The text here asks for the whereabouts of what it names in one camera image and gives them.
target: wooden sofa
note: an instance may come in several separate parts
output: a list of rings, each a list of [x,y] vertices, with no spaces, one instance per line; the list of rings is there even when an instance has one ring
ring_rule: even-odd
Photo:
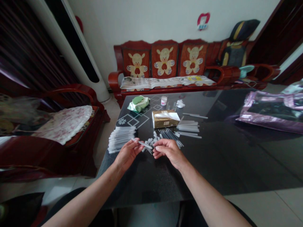
[[[278,66],[269,66],[266,64],[249,64],[254,65],[255,69],[248,73],[248,78],[255,81],[250,84],[238,84],[235,81],[240,77],[240,70],[235,66],[219,66],[218,61],[220,61],[220,56],[226,48],[228,40],[223,40],[221,42],[207,43],[201,39],[196,40],[185,40],[184,42],[177,43],[173,40],[159,40],[153,44],[147,43],[145,41],[128,41],[121,45],[115,45],[114,51],[117,60],[117,71],[109,74],[108,82],[110,88],[112,89],[120,108],[123,105],[124,99],[128,95],[144,95],[144,94],[161,94],[161,93],[175,93],[175,92],[190,92],[190,91],[207,91],[207,90],[227,90],[227,89],[240,89],[247,87],[254,87],[256,89],[262,90],[267,86],[267,83],[276,77],[280,70]],[[133,90],[133,91],[122,91],[118,83],[118,77],[120,74],[128,76],[127,71],[123,63],[123,50],[133,49],[133,50],[151,50],[152,45],[156,44],[177,44],[178,55],[176,62],[176,76],[180,73],[180,63],[181,63],[181,50],[185,44],[207,44],[207,52],[205,55],[205,67],[203,75],[207,75],[208,78],[216,82],[215,86],[178,86],[178,87],[165,87],[165,88],[154,88],[151,90]],[[249,53],[253,47],[253,42],[248,40],[241,43],[246,47],[246,58],[248,58]],[[149,77],[151,77],[151,67],[152,63],[150,57],[149,62]]]
[[[61,94],[76,92],[87,99],[94,112],[80,130],[65,145],[34,136],[0,137],[0,181],[23,182],[42,178],[86,176],[95,177],[93,147],[103,122],[110,122],[95,91],[83,84],[69,84],[46,93],[25,88],[0,74],[0,93],[9,97],[30,96],[55,101],[64,108],[76,107]],[[41,103],[39,109],[53,112]]]

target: purple bag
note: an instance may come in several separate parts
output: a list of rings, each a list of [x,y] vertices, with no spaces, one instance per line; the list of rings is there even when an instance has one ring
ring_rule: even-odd
[[[303,94],[251,92],[236,120],[280,131],[303,134]]]

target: glass tabletop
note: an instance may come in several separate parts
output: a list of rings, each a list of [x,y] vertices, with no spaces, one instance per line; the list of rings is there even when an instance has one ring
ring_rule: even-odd
[[[221,194],[303,187],[303,136],[238,122],[246,95],[254,89],[144,95],[150,105],[137,114],[127,96],[116,126],[136,126],[140,140],[153,138],[152,111],[175,109],[184,120],[199,122],[202,139],[180,136],[181,151]],[[161,106],[161,96],[167,105]],[[175,106],[182,99],[184,108]],[[183,115],[199,114],[208,119]],[[106,151],[98,176],[118,153]],[[167,157],[140,153],[103,208],[192,199],[181,174]]]

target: forearm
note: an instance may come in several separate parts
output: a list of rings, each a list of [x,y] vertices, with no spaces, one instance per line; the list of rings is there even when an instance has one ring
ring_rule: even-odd
[[[88,226],[123,174],[124,171],[113,163],[101,177],[66,204],[43,226]]]
[[[208,226],[251,226],[189,162],[183,165],[180,173]]]

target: cardboard box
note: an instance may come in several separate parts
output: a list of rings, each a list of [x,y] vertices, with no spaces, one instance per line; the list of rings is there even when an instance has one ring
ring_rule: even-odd
[[[161,113],[175,113],[174,110],[159,110],[152,112],[152,123],[154,128],[165,128],[165,127],[173,127],[177,126],[179,121],[171,119],[171,118],[157,118],[155,114]]]

